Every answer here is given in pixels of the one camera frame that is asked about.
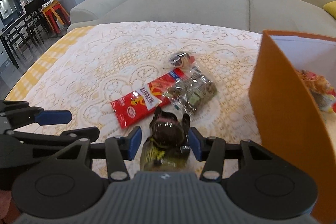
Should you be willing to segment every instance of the plastic bag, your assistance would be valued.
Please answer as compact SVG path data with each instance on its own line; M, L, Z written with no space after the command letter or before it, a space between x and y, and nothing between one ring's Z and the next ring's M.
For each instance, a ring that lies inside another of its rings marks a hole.
M183 72L184 76L169 87L164 96L175 108L182 109L189 115L195 115L216 95L217 88L196 63L189 69L185 68Z
M195 62L194 52L176 52L164 63L164 69L188 68Z
M157 107L150 123L151 136L145 141L140 156L140 169L144 171L176 171L185 169L190 154L188 131L190 117L176 115Z

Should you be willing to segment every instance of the yellow pillow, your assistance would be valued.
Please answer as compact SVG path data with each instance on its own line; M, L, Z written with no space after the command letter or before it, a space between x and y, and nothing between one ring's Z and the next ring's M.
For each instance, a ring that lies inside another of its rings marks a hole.
M332 1L323 6L323 9L336 19L336 1Z

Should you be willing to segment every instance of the metal screw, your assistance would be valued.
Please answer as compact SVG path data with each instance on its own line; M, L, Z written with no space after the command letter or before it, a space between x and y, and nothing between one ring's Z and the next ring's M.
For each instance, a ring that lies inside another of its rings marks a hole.
M217 171L205 171L203 174L203 177L205 177L208 180L216 180L219 178L219 173Z
M110 177L114 180L124 180L125 178L127 178L127 174L123 171L116 171L113 172Z

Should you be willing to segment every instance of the small wrapped candy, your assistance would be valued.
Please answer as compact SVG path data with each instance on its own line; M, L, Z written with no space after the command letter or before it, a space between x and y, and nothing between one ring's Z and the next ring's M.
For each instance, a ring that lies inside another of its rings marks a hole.
M326 112L336 112L336 93L328 80L311 71L296 70L296 72L310 90L319 109Z
M184 68L192 65L195 57L188 52L177 52L169 58L169 66L172 68Z

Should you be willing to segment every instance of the table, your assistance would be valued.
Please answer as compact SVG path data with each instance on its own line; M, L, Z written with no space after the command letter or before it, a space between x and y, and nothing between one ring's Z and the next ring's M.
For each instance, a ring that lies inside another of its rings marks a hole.
M17 35L21 30L23 30L24 28L27 28L30 26L30 23L32 22L32 18L31 15L29 14L24 14L22 16L20 16L19 18L17 18L14 22L12 22L1 34L0 34L0 40L8 54L9 59L12 61L13 65L16 68L19 68L18 63L16 62L13 53L11 52L9 45L6 41L9 41L11 38L13 38L15 35ZM9 36L5 38L5 35L9 34L13 29L15 29L15 31Z
M0 40L1 40L1 43L2 45L4 46L5 48L5 51L7 52L7 55L9 57L9 59L12 61L13 65L16 67L16 68L19 68L19 65L17 64L15 58L14 58L14 55L13 53L11 52L10 48L9 48L9 45L6 43L5 39L4 39L4 36L8 33L7 30L11 29L13 27L13 25L15 24L18 24L22 21L24 21L24 19L27 17L28 15L25 14L25 15L22 15L20 16L19 18L17 18L14 22L12 22L1 34L0 34Z
M204 136L218 136L231 143L251 139L261 143L248 98L248 87L260 43L260 34L223 27L166 22L112 23L75 29L53 45L17 83L7 99L27 100L45 109L68 109L73 120L67 125L24 128L27 132L59 134L63 130L97 126L98 141L129 133L121 130L110 106L112 100L164 74L163 61L179 50L196 52L197 59L215 78L219 93L192 118ZM173 106L164 108L179 113ZM136 125L142 141L149 136L147 117ZM139 170L127 162L130 175ZM188 169L199 172L202 163L189 157ZM224 175L237 169L226 164ZM106 176L104 160L93 170Z

